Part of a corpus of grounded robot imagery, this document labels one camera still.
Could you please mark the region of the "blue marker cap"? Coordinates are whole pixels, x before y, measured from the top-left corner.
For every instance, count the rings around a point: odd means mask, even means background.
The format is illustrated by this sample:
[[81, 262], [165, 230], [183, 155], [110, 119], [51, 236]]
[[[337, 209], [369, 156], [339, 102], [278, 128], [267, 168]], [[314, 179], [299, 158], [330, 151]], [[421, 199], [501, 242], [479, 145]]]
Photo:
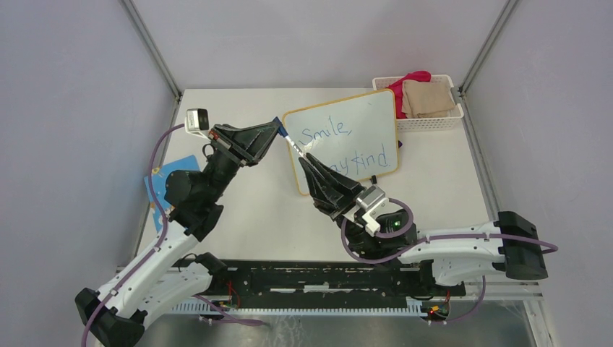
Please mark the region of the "blue marker cap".
[[288, 133], [287, 133], [287, 131], [286, 131], [286, 129], [285, 129], [285, 127], [284, 127], [284, 125], [283, 125], [282, 121], [281, 121], [281, 120], [280, 120], [278, 117], [275, 117], [275, 118], [273, 119], [273, 123], [275, 123], [275, 125], [277, 126], [277, 128], [278, 128], [278, 134], [279, 134], [281, 137], [287, 137], [287, 136], [288, 136]]

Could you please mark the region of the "blue capped whiteboard marker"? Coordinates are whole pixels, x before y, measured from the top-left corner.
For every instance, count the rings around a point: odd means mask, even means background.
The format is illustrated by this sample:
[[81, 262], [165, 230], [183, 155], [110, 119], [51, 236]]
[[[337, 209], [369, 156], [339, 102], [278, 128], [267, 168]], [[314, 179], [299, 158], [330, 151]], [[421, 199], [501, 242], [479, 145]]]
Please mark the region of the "blue capped whiteboard marker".
[[296, 152], [296, 154], [300, 158], [305, 158], [305, 154], [303, 150], [291, 139], [291, 137], [288, 134], [283, 135], [283, 138], [286, 140], [286, 142], [290, 145], [290, 147]]

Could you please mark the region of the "yellow framed whiteboard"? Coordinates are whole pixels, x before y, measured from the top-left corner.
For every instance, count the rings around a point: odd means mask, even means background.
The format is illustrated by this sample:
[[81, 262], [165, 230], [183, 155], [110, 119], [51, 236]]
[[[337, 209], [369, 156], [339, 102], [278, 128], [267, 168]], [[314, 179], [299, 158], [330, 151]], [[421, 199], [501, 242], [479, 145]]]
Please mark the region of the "yellow framed whiteboard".
[[376, 90], [285, 113], [281, 121], [303, 153], [356, 181], [398, 170], [395, 95]]

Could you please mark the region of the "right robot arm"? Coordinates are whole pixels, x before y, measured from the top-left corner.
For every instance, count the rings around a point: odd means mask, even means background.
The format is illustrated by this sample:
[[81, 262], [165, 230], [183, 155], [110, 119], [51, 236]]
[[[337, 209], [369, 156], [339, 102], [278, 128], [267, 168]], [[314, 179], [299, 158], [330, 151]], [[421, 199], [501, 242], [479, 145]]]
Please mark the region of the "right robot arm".
[[469, 278], [502, 273], [512, 280], [543, 280], [544, 257], [558, 246], [539, 238], [536, 227], [513, 211], [463, 228], [420, 229], [411, 208], [327, 167], [310, 153], [299, 156], [314, 206], [340, 227], [347, 255], [366, 265], [426, 263], [419, 289], [438, 294]]

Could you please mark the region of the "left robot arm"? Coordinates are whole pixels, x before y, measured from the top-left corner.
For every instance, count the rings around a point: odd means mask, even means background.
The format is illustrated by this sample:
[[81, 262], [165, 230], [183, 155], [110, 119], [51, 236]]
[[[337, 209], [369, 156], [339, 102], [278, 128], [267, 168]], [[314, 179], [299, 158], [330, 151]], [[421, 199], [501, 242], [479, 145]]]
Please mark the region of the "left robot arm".
[[218, 200], [240, 168], [257, 165], [282, 124], [278, 119], [247, 128], [185, 121], [163, 133], [182, 129], [209, 139], [213, 153], [202, 171], [173, 171], [165, 182], [170, 214], [161, 209], [162, 230], [147, 249], [98, 290], [82, 289], [75, 298], [85, 324], [82, 346], [94, 335], [104, 346], [134, 346], [153, 313], [140, 308], [146, 293], [185, 252], [216, 226], [223, 206]]

